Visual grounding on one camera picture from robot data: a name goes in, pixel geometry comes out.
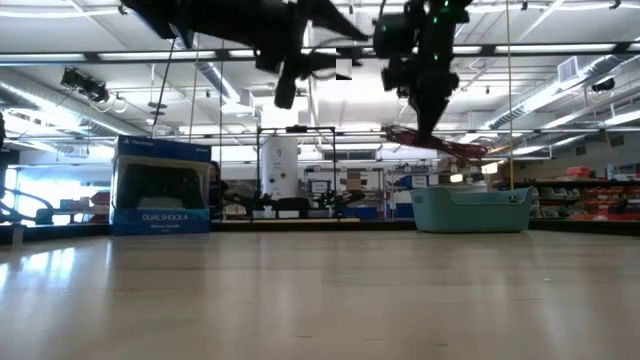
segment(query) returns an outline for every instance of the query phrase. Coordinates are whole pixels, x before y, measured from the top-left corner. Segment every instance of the wooden floor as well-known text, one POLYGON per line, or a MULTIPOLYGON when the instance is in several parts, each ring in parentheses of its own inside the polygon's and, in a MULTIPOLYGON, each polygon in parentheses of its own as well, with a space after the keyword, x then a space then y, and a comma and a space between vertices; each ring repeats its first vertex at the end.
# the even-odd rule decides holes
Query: wooden floor
POLYGON ((640 239, 227 233, 0 251, 2 360, 640 359, 640 239))

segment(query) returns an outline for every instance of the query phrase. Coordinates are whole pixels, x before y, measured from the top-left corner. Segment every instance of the person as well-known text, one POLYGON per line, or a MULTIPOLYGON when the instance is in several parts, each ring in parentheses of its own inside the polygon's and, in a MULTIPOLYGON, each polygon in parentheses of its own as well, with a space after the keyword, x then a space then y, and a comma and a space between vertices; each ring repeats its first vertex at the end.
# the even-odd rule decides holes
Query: person
POLYGON ((209 207, 212 212, 221 213, 224 194, 229 191, 229 185, 220 179, 220 165, 216 161, 209 166, 209 207))

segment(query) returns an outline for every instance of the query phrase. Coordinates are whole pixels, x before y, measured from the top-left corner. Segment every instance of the plastic basket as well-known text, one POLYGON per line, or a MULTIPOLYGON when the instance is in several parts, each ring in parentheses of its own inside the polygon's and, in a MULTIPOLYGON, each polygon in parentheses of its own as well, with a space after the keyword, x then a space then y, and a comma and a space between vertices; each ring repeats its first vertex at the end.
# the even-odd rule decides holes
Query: plastic basket
POLYGON ((420 231, 521 232, 529 227, 533 188, 488 193, 455 193, 446 188, 411 191, 420 231))

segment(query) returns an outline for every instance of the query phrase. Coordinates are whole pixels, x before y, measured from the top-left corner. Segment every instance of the merchandise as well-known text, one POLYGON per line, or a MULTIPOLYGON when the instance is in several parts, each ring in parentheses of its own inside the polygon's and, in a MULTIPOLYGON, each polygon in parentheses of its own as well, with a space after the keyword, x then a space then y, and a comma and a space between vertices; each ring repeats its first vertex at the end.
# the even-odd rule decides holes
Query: merchandise
MULTIPOLYGON (((193 169, 130 164, 118 186, 117 207, 137 209, 144 198, 172 198, 181 202, 185 209, 204 208, 202 186, 193 169)), ((169 208, 157 199, 160 206, 169 208)))

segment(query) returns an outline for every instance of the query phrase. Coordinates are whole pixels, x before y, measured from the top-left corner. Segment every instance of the blue box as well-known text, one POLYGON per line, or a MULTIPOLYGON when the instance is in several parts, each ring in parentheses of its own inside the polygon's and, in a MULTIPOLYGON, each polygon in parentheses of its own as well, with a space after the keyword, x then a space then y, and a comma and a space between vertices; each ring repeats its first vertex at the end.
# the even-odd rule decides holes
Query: blue box
POLYGON ((119 136, 111 182, 112 233, 208 233, 210 161, 209 146, 119 136))

